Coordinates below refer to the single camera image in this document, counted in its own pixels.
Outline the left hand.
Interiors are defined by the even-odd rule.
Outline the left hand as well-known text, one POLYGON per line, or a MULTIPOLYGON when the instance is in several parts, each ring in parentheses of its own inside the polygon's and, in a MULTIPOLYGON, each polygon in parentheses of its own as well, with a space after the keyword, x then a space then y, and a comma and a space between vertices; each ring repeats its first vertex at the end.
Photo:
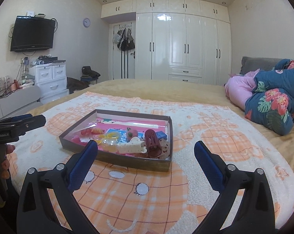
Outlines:
MULTIPOLYGON (((11 144, 4 144, 5 155, 12 154, 15 151, 15 146, 11 144)), ((1 163, 2 170, 1 170, 1 178, 7 180, 10 178, 9 167, 10 163, 5 156, 4 161, 1 163)))

